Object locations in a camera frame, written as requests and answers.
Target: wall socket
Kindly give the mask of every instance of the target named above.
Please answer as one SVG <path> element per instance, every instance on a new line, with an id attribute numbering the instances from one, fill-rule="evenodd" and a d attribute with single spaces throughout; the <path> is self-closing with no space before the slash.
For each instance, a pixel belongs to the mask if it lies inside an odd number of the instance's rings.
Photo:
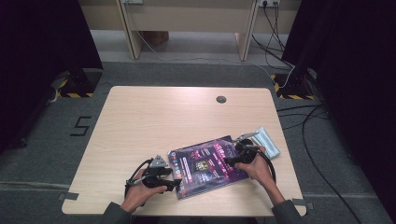
<path id="1" fill-rule="evenodd" d="M 277 2 L 277 5 L 279 6 L 280 0 L 266 0 L 267 1 L 267 7 L 275 7 L 274 3 Z M 262 3 L 264 0 L 260 0 L 259 7 L 262 7 Z"/>

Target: hand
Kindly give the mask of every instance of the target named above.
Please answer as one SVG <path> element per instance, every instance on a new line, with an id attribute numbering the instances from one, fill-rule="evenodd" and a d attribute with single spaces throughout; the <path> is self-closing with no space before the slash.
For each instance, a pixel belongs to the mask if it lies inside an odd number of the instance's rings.
<path id="1" fill-rule="evenodd" d="M 135 178 L 140 178 L 144 173 L 144 169 L 141 169 L 137 173 Z M 128 189 L 125 200 L 120 206 L 123 210 L 129 213 L 133 213 L 136 208 L 144 204 L 151 196 L 157 193 L 163 193 L 167 190 L 166 186 L 160 186 L 158 188 L 149 189 L 141 181 L 136 186 L 131 186 Z"/>
<path id="2" fill-rule="evenodd" d="M 265 152 L 265 147 L 259 147 L 259 149 Z M 238 162 L 235 164 L 235 168 L 246 171 L 250 178 L 257 180 L 264 187 L 273 205 L 285 202 L 285 198 L 271 176 L 268 163 L 259 153 L 250 164 Z"/>

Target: hand-mounted device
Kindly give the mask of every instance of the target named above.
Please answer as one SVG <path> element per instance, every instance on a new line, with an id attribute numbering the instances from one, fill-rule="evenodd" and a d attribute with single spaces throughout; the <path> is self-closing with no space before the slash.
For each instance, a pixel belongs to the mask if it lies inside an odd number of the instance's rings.
<path id="1" fill-rule="evenodd" d="M 268 163 L 268 166 L 271 171 L 272 178 L 276 182 L 276 173 L 274 169 L 274 165 L 271 163 L 271 160 L 262 152 L 258 147 L 253 145 L 253 142 L 249 139 L 256 135 L 257 133 L 245 133 L 233 140 L 235 142 L 235 150 L 238 153 L 238 156 L 233 158 L 224 158 L 224 161 L 227 162 L 230 166 L 234 167 L 236 163 L 242 162 L 244 164 L 249 164 L 254 161 L 254 158 L 257 154 L 262 156 L 265 161 Z"/>
<path id="2" fill-rule="evenodd" d="M 142 176 L 135 179 L 136 174 L 146 163 L 148 164 L 148 167 L 145 169 Z M 150 160 L 144 161 L 142 164 L 140 164 L 139 167 L 137 167 L 131 178 L 126 180 L 124 197 L 126 196 L 128 189 L 131 186 L 137 185 L 139 182 L 142 182 L 146 187 L 150 189 L 157 188 L 159 186 L 166 186 L 166 191 L 172 191 L 174 187 L 179 186 L 181 179 L 162 179 L 162 176 L 172 174 L 172 169 L 165 168 L 166 166 L 168 166 L 168 164 L 166 163 L 166 161 L 163 160 L 160 155 L 157 155 L 155 159 L 151 158 Z"/>

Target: gray carpet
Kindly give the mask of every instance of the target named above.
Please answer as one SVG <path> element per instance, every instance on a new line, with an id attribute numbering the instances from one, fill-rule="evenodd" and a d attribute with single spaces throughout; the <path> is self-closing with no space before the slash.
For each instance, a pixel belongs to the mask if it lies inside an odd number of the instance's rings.
<path id="1" fill-rule="evenodd" d="M 253 65 L 104 63 L 105 71 L 92 98 L 60 98 L 45 108 L 27 136 L 26 148 L 0 155 L 0 223 L 98 223 L 100 216 L 68 216 L 62 200 L 88 144 L 106 96 L 112 86 L 197 86 L 268 88 L 276 108 L 317 105 L 319 100 L 300 101 L 276 98 L 271 79 Z M 304 149 L 301 123 L 313 107 L 278 113 L 294 168 L 310 209 L 306 223 L 356 223 L 334 191 L 326 184 Z M 305 125 L 309 152 L 320 171 L 341 193 L 363 223 L 391 223 L 387 213 L 362 173 L 348 157 L 342 136 L 334 128 L 324 108 Z M 75 125 L 90 126 L 85 136 Z M 260 223 L 275 223 L 259 218 Z"/>

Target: black sleeve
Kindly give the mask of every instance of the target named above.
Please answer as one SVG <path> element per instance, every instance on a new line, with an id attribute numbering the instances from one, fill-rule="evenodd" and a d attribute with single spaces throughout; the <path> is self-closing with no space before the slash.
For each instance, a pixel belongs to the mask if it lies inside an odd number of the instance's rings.
<path id="1" fill-rule="evenodd" d="M 110 203 L 103 213 L 100 224 L 129 224 L 131 214 L 125 212 L 116 203 Z"/>
<path id="2" fill-rule="evenodd" d="M 303 223 L 303 219 L 291 200 L 287 200 L 272 208 L 277 224 Z"/>

